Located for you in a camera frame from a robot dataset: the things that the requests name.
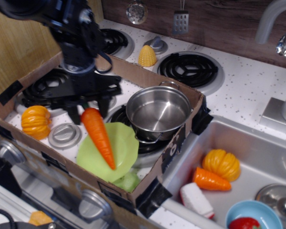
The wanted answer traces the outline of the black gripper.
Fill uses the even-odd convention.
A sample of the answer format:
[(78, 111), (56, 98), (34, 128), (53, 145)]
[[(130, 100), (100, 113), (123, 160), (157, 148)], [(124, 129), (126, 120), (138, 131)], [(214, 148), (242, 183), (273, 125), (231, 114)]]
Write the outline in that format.
[(83, 76), (69, 74), (68, 77), (58, 92), (48, 92), (46, 97), (58, 104), (66, 105), (65, 110), (76, 125), (81, 124), (77, 106), (97, 101), (100, 114), (105, 118), (109, 112), (111, 97), (121, 94), (122, 91), (120, 86), (122, 78), (119, 76), (92, 72)]

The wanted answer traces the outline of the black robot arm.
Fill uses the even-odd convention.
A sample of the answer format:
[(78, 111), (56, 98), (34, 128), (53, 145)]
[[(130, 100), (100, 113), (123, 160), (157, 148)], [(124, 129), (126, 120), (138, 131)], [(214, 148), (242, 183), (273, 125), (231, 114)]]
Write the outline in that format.
[(61, 67), (51, 73), (62, 73), (67, 79), (55, 89), (41, 93), (42, 98), (50, 101), (51, 109), (67, 111), (79, 125), (77, 107), (97, 101), (101, 116), (107, 116), (111, 98), (121, 93), (121, 77), (109, 76), (110, 68), (101, 71), (95, 66), (98, 56), (109, 64), (112, 61), (102, 51), (105, 39), (86, 0), (0, 0), (0, 13), (47, 26), (60, 46)]

